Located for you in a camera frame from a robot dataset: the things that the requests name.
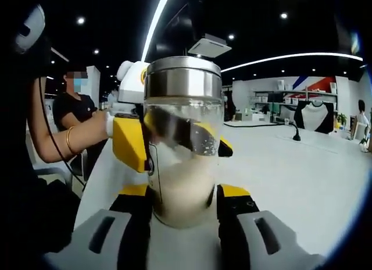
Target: woman's arm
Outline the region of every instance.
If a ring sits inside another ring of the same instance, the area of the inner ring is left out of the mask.
[[[44,162],[56,162],[62,160],[49,135],[47,124],[44,119],[42,108],[44,108],[45,78],[41,78],[42,103],[40,100],[39,79],[36,79],[32,87],[31,108],[28,115],[28,125],[31,138],[36,152]],[[67,131],[54,133],[53,138],[65,158],[72,157],[66,142]],[[69,143],[74,153],[92,146],[104,139],[106,134],[106,114],[96,112],[89,120],[78,124],[70,131]]]

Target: gold bangle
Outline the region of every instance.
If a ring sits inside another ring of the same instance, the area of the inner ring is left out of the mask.
[[[69,141],[69,138],[70,138],[70,132],[71,132],[71,129],[73,129],[74,126],[70,127],[67,131],[67,135],[66,135],[66,142],[67,142],[67,146],[68,148],[70,149],[70,152],[73,154],[73,155],[76,155],[76,153],[71,149],[71,146],[70,146],[70,141]]]

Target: potted plant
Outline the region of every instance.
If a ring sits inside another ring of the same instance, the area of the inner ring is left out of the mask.
[[[342,113],[337,115],[337,122],[341,124],[345,128],[346,125],[346,116]]]

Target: air vent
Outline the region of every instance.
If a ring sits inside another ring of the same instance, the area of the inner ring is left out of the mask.
[[[215,58],[229,50],[231,50],[231,47],[227,46],[224,40],[206,34],[188,52],[190,54],[200,54],[208,58]]]

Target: ceiling light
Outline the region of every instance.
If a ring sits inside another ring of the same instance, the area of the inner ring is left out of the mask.
[[[76,20],[77,24],[84,24],[85,23],[85,18],[84,17],[79,17]]]
[[[363,58],[359,56],[353,56],[353,55],[341,54],[341,53],[321,53],[321,52],[320,53],[299,53],[299,54],[291,54],[291,55],[284,55],[284,56],[275,56],[272,58],[260,59],[259,61],[254,61],[254,62],[247,62],[247,63],[243,63],[242,65],[237,65],[237,66],[233,66],[227,69],[223,69],[221,70],[221,72],[226,72],[226,71],[233,70],[236,68],[242,68],[243,66],[247,66],[247,65],[254,65],[260,62],[274,61],[276,59],[293,58],[295,56],[339,56],[341,58],[356,59],[357,61],[361,61],[361,62],[363,61]]]
[[[144,50],[142,52],[141,62],[144,62],[145,59],[146,59],[153,33],[154,33],[156,25],[158,24],[158,21],[160,19],[160,15],[162,14],[162,12],[165,8],[165,5],[167,4],[167,1],[168,0],[160,0],[159,4],[158,4],[158,7],[156,8],[155,14],[154,14],[154,16],[152,18],[152,21],[151,21],[149,32],[148,32],[147,37],[146,37],[146,42],[145,42]]]

